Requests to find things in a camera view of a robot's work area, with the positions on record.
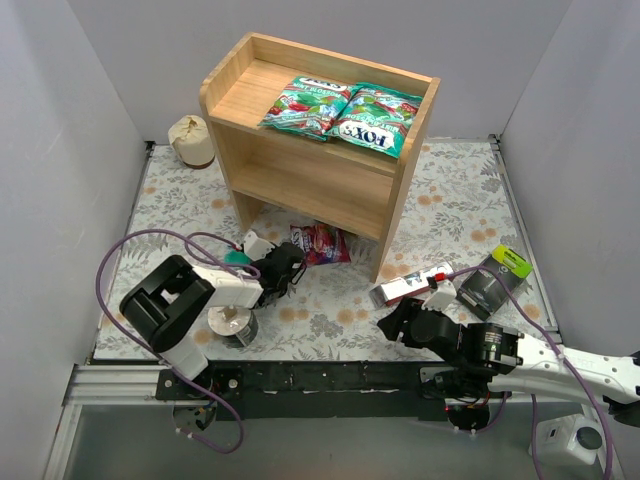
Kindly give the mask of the black green razor box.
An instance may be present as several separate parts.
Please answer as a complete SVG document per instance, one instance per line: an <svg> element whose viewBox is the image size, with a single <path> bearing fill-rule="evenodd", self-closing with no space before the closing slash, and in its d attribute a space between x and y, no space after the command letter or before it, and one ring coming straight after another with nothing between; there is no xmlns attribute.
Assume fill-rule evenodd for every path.
<svg viewBox="0 0 640 480"><path fill-rule="evenodd" d="M487 321L527 279L532 265L500 244L457 289L456 299L481 321Z"/></svg>

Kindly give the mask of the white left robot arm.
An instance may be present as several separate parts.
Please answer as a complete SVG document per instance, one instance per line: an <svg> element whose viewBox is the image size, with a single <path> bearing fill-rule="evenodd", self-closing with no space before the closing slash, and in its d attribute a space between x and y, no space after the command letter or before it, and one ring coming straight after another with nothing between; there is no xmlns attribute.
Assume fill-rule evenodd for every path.
<svg viewBox="0 0 640 480"><path fill-rule="evenodd" d="M257 279L190 264L172 255L127 293L119 311L154 354L189 380L208 367L189 331L205 310L234 314L227 321L234 335L256 326L253 311L275 303L306 269L305 254L290 242L250 263Z"/></svg>

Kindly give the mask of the wooden two-tier shelf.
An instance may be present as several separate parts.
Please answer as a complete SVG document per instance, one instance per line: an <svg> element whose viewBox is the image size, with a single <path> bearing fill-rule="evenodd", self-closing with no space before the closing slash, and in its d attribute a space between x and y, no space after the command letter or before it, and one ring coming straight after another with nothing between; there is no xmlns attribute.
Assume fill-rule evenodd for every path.
<svg viewBox="0 0 640 480"><path fill-rule="evenodd" d="M331 139L261 126L296 76L367 81L421 97L398 158ZM249 32L203 81L199 102L241 230L266 204L377 242L380 274L401 219L440 80L334 51Z"/></svg>

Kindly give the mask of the teal candy bag back side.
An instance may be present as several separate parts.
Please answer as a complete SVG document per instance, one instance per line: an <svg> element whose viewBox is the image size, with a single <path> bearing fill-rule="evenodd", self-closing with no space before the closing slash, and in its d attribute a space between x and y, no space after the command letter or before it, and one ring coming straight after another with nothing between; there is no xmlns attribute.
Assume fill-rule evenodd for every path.
<svg viewBox="0 0 640 480"><path fill-rule="evenodd" d="M243 251L229 250L224 256L225 264L249 265L252 262Z"/></svg>

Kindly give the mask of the beige wrapped tissue roll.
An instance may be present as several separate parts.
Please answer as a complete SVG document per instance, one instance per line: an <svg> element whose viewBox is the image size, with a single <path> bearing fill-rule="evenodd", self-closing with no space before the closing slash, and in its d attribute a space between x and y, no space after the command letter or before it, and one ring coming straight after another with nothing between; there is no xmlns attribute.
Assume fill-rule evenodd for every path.
<svg viewBox="0 0 640 480"><path fill-rule="evenodd" d="M204 169L215 157L205 121L197 115L185 115L168 130L169 144L179 160L192 169Z"/></svg>

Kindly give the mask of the purple berry candy bag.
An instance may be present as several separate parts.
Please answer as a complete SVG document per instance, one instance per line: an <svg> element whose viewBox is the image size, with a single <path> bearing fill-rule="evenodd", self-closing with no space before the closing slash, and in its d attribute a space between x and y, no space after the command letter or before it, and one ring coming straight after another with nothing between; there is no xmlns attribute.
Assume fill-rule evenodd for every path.
<svg viewBox="0 0 640 480"><path fill-rule="evenodd" d="M351 262L344 233L336 227L324 223L291 225L290 239L305 253L307 266Z"/></svg>

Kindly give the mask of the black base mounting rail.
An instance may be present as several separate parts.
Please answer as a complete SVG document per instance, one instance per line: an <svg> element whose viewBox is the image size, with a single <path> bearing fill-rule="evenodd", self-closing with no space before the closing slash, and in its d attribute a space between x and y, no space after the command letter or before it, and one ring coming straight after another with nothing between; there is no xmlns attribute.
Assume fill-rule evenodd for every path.
<svg viewBox="0 0 640 480"><path fill-rule="evenodd" d="M447 419L424 385L443 362L211 361L195 382L244 420L413 417Z"/></svg>

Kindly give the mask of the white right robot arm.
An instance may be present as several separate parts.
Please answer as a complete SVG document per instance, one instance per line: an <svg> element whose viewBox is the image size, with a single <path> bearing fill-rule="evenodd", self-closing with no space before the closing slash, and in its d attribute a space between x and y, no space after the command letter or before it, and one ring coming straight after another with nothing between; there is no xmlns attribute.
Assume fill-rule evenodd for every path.
<svg viewBox="0 0 640 480"><path fill-rule="evenodd" d="M480 399L523 392L607 406L614 420L639 425L639 355L592 354L537 339L494 323L463 325L422 302L403 299L377 322L389 341L427 349L448 366L429 374L430 397Z"/></svg>

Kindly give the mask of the green Fox's candy bag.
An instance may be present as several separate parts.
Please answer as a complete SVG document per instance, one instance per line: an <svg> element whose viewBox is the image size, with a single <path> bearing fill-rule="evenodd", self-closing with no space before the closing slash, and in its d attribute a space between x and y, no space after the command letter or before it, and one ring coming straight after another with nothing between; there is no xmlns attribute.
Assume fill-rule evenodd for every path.
<svg viewBox="0 0 640 480"><path fill-rule="evenodd" d="M358 83L328 135L397 159L421 102L420 96Z"/></svg>

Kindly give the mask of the green mint candy bag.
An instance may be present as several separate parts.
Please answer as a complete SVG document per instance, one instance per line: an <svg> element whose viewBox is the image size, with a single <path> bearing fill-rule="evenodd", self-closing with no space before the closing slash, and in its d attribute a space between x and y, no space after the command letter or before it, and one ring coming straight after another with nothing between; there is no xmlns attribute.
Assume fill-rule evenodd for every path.
<svg viewBox="0 0 640 480"><path fill-rule="evenodd" d="M311 77L295 77L259 126L326 141L328 132L359 87Z"/></svg>

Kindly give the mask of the floral table mat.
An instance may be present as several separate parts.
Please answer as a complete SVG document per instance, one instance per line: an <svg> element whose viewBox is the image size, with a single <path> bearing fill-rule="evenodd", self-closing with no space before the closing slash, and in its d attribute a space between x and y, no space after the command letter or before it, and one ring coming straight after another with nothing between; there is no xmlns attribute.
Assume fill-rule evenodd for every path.
<svg viewBox="0 0 640 480"><path fill-rule="evenodd" d="M120 252L109 278L93 357L97 361L145 361L131 340L132 328L119 305L145 275L172 254L182 239L222 260L242 240L230 194L217 165L194 170L172 147L150 153L130 224L135 236ZM206 315L194 323L195 343L213 360L412 361L428 360L425 349L388 341L378 328L385 310L370 296L378 284L447 262L454 269L481 263L496 247L528 255L503 167L487 142L427 143L422 149L393 242L380 266L376 243L272 205L252 226L261 238L296 243L308 267L299 282L274 304L258 309L258 330L244 348L216 335Z"/></svg>

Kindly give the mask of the red white toothpaste box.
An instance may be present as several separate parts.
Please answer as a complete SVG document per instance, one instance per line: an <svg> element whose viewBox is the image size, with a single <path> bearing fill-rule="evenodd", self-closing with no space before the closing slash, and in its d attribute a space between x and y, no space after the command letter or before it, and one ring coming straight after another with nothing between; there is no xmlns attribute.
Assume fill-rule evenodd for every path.
<svg viewBox="0 0 640 480"><path fill-rule="evenodd" d="M376 308L391 306L398 303L403 297L416 296L427 292L430 289L429 277L433 277L436 274L449 275L452 272L453 267L449 262L441 262L382 282L369 292L369 297Z"/></svg>

